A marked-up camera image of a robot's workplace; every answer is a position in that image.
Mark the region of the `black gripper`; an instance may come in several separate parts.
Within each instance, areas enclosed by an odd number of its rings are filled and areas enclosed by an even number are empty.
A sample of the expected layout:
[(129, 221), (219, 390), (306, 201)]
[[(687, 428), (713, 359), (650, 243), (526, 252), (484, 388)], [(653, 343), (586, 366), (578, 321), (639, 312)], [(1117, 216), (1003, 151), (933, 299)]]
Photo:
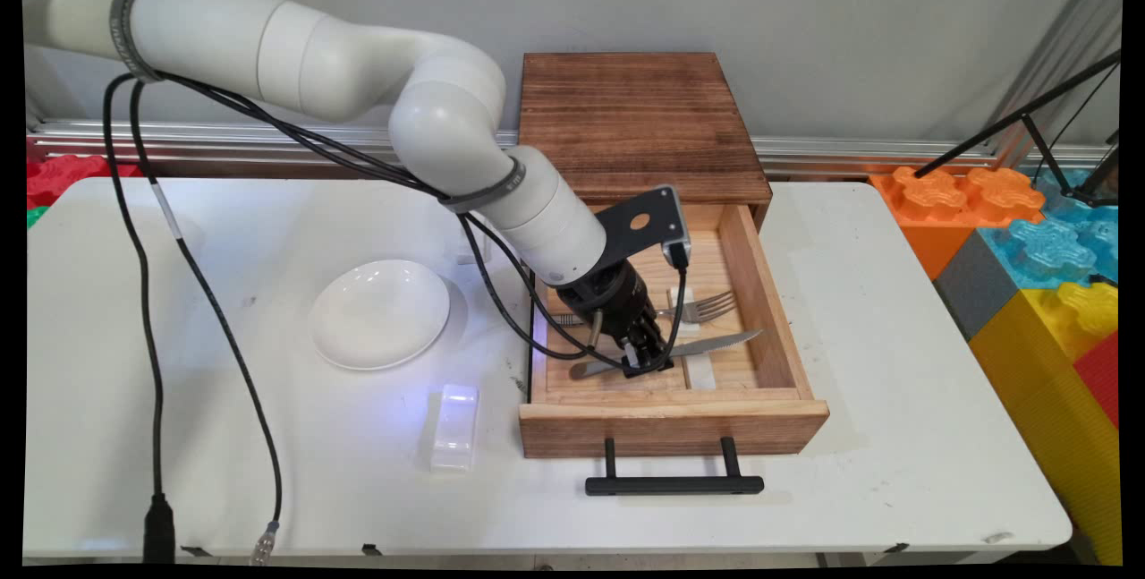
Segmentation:
[[(627, 260), (556, 290), (556, 298), (589, 323), (601, 311), (600, 331), (622, 346), (627, 379), (674, 367), (670, 351), (679, 319), (656, 314), (646, 283)], [(661, 330), (660, 319), (668, 319), (669, 330)]]

